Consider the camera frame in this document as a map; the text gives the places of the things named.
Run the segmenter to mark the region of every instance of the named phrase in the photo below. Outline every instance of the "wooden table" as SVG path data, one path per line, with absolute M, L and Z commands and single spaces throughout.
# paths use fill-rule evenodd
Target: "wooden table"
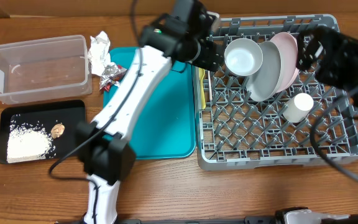
M 358 38 L 358 13 L 337 13 L 341 31 Z M 139 17 L 139 30 L 153 17 Z M 108 33 L 112 47 L 135 45 L 128 17 L 0 19 L 0 44 L 82 34 Z M 102 108 L 93 79 L 93 94 L 85 102 L 88 120 Z M 1 111 L 6 108 L 0 102 Z M 88 204 L 88 184 L 52 180 L 53 161 L 0 165 L 0 223 L 51 223 L 79 219 Z M 358 172 L 358 161 L 347 168 Z M 56 173 L 84 176 L 75 158 Z M 254 170 L 207 172 L 196 153 L 186 159 L 136 162 L 121 185 L 120 218 L 143 220 L 242 218 L 307 206 L 319 212 L 358 213 L 358 184 L 330 167 L 265 167 Z

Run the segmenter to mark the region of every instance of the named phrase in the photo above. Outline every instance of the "black tray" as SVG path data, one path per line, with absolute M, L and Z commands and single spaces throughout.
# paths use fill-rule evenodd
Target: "black tray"
M 0 121 L 1 164 L 8 164 L 6 160 L 7 141 L 13 119 L 16 120 L 16 124 L 28 123 L 33 126 L 39 122 L 43 124 L 47 133 L 56 124 L 62 123 L 65 126 L 63 135 L 52 141 L 52 147 L 55 146 L 56 148 L 51 153 L 45 155 L 45 159 L 59 158 L 73 150 L 76 146 L 75 128 L 80 121 L 86 120 L 85 104 L 81 100 L 70 100 L 4 109 L 1 113 Z

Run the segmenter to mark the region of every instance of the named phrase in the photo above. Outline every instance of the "transparent container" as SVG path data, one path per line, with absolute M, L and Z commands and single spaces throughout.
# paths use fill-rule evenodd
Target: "transparent container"
M 0 101 L 27 103 L 92 93 L 82 35 L 0 45 Z

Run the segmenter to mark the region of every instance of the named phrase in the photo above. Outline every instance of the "dish rack grid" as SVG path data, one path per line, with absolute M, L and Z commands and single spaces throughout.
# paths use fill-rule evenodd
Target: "dish rack grid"
M 316 26 L 328 26 L 339 31 L 332 15 L 242 17 L 221 19 L 221 27 L 213 40 L 226 46 L 238 38 L 255 42 L 270 40 L 279 32 L 297 37 L 299 31 Z M 310 37 L 305 37 L 305 44 Z M 208 80 L 202 85 L 206 108 L 201 109 L 198 69 L 194 75 L 198 134 L 198 164 L 204 170 L 253 169 L 260 166 L 326 164 L 311 147 L 309 132 L 316 118 L 342 90 L 324 86 L 314 78 L 319 61 L 300 72 L 293 85 L 273 97 L 256 102 L 246 90 L 249 77 L 231 75 L 225 66 L 211 73 L 213 100 L 209 101 Z M 314 106 L 306 119 L 293 124 L 282 113 L 285 103 L 298 93 L 307 93 Z M 318 144 L 329 157 L 340 164 L 358 159 L 358 121 L 343 118 L 341 113 L 358 116 L 358 108 L 343 101 L 318 126 Z

